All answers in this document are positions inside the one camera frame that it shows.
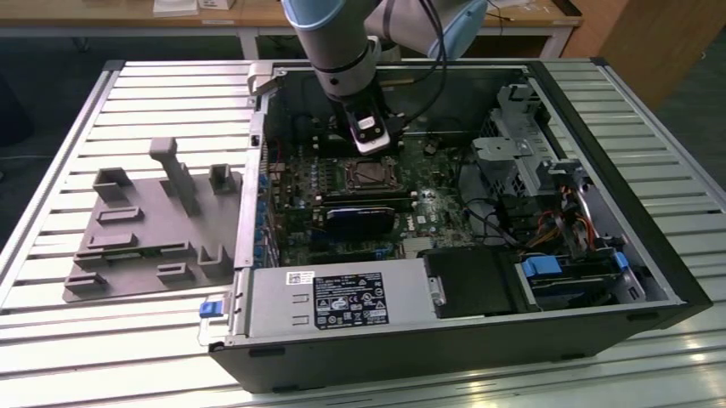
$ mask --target cable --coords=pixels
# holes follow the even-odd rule
[[[443,43],[443,27],[441,27],[441,21],[439,19],[439,15],[435,12],[435,7],[431,4],[431,0],[419,0],[420,6],[423,7],[423,10],[427,13],[428,21],[431,22],[431,26],[433,27],[433,31],[439,40],[439,57],[441,58],[441,81],[439,83],[439,88],[435,92],[433,98],[423,105],[423,107],[405,118],[404,121],[404,127],[411,124],[412,121],[415,121],[420,115],[431,109],[431,106],[433,106],[435,101],[439,99],[443,93],[443,89],[445,88],[445,73],[447,73],[447,54],[445,54],[445,44]]]
[[[487,0],[487,3],[491,4],[492,7],[496,9],[496,14],[497,14],[496,17],[499,18],[499,37],[500,37],[503,36],[503,21],[504,21],[504,18],[501,17],[501,9],[499,8],[496,4],[492,3],[491,0]]]

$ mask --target metal bracket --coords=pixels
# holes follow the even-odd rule
[[[264,94],[276,87],[275,65],[272,61],[255,61],[247,72],[247,88],[252,96]]]
[[[517,156],[521,156],[517,143],[511,138],[477,138],[472,144],[476,155],[481,160],[513,160]]]

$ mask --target aluminum extrusion table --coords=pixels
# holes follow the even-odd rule
[[[660,406],[726,397],[723,191],[611,69],[545,61],[714,307],[591,359],[520,365],[301,394],[251,395],[197,343],[203,298],[225,286],[66,304],[100,167],[158,177],[145,155],[177,138],[192,173],[244,172],[249,61],[126,62],[105,70],[0,256],[1,406]],[[561,139],[568,155],[572,149]]]

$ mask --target motherboard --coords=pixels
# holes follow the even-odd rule
[[[415,258],[469,245],[456,165],[457,149],[425,137],[404,138],[391,156],[323,157],[299,148],[271,173],[281,265]]]

